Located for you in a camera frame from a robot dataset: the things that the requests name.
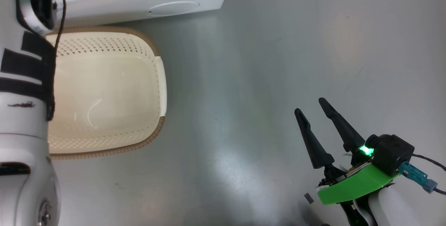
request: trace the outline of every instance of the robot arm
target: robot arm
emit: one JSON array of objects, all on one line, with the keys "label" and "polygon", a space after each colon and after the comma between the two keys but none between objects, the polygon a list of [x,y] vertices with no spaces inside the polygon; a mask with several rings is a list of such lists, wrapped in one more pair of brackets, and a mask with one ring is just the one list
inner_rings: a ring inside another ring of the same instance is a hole
[{"label": "robot arm", "polygon": [[57,225],[60,188],[48,148],[54,113],[53,0],[0,0],[0,224]]},{"label": "robot arm", "polygon": [[412,156],[421,157],[446,170],[446,167],[424,156],[414,155],[414,146],[396,135],[371,135],[365,141],[326,99],[319,103],[333,122],[344,142],[344,150],[352,153],[352,167],[342,171],[333,166],[335,160],[326,153],[311,132],[310,124],[300,109],[296,119],[314,169],[324,167],[325,178],[317,195],[323,204],[340,204],[352,226],[421,225],[411,207],[392,187],[399,175],[414,180],[428,193],[437,183],[409,163]]}]

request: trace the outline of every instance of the perforated basket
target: perforated basket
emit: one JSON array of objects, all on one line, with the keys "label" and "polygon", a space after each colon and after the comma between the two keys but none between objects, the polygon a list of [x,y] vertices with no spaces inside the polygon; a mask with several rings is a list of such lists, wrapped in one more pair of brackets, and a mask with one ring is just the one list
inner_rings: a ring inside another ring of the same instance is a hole
[{"label": "perforated basket", "polygon": [[[54,45],[56,35],[47,39]],[[115,27],[66,29],[56,64],[52,158],[123,153],[147,145],[161,131],[166,75],[144,34]]]}]

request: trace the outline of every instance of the black velcro strap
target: black velcro strap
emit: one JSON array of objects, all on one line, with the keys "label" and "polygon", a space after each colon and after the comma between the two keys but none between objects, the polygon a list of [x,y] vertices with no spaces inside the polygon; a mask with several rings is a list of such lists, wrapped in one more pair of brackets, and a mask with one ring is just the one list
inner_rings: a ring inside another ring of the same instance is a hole
[{"label": "black velcro strap", "polygon": [[54,64],[54,48],[46,39],[31,32],[23,34],[22,50],[42,57],[43,63]]},{"label": "black velcro strap", "polygon": [[18,74],[43,81],[43,63],[39,59],[5,48],[1,72]]},{"label": "black velcro strap", "polygon": [[41,85],[24,81],[0,77],[0,92],[20,94],[40,99],[44,102],[48,99],[48,91]]},{"label": "black velcro strap", "polygon": [[42,85],[0,77],[0,92],[31,96],[46,102],[46,120],[51,121],[54,116],[55,105],[56,51],[45,38],[28,31],[23,34],[21,49],[40,56],[42,60],[5,48],[0,71],[41,80]]}]

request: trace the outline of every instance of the wire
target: wire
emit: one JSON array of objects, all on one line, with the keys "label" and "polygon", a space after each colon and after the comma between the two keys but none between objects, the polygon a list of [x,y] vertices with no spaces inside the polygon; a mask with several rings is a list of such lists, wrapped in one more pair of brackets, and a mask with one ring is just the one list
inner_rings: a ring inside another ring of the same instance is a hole
[{"label": "wire", "polygon": [[[412,156],[415,156],[415,157],[418,157],[418,158],[421,158],[421,159],[425,159],[426,161],[430,161],[430,162],[432,162],[433,164],[437,165],[438,167],[441,167],[444,171],[446,171],[446,167],[445,167],[443,164],[439,163],[438,161],[434,161],[434,160],[432,160],[432,159],[430,159],[430,158],[428,158],[428,157],[422,156],[422,155],[412,154]],[[433,190],[434,190],[435,192],[439,193],[439,194],[442,194],[442,195],[445,195],[445,196],[446,196],[446,192],[445,192],[445,191],[442,191],[441,189],[433,188]]]},{"label": "wire", "polygon": [[445,196],[446,196],[446,192],[445,192],[445,191],[442,191],[441,189],[433,188],[433,190],[434,190],[435,192],[439,193],[439,194],[442,194],[442,195],[445,195]]},{"label": "wire", "polygon": [[54,56],[56,56],[57,54],[57,47],[59,46],[60,36],[62,35],[63,25],[65,24],[65,15],[67,14],[67,1],[66,0],[62,1],[63,1],[62,19],[60,21],[60,27],[59,27],[59,32],[57,33],[56,43],[54,44],[54,51],[55,51]]},{"label": "wire", "polygon": [[434,161],[434,160],[432,160],[432,159],[430,159],[428,157],[422,156],[422,155],[412,154],[412,156],[415,156],[415,157],[418,157],[418,158],[421,158],[421,159],[425,159],[426,161],[430,161],[433,164],[437,165],[438,167],[441,167],[444,171],[446,171],[446,167],[443,164],[439,163],[438,161]]}]

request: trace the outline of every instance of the metal table surface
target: metal table surface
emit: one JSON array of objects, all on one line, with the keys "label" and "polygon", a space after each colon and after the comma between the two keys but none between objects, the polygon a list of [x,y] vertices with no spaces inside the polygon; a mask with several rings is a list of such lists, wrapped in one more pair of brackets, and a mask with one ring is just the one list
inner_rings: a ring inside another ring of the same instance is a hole
[{"label": "metal table surface", "polygon": [[[225,0],[119,24],[160,50],[166,122],[140,150],[55,161],[60,225],[345,225],[338,205],[317,199],[323,170],[312,169],[293,110],[336,164],[349,158],[321,96],[363,137],[397,134],[441,160],[445,10],[444,0]],[[413,162],[446,185],[439,168]],[[403,178],[395,186],[427,224],[445,224],[444,197]]]}]

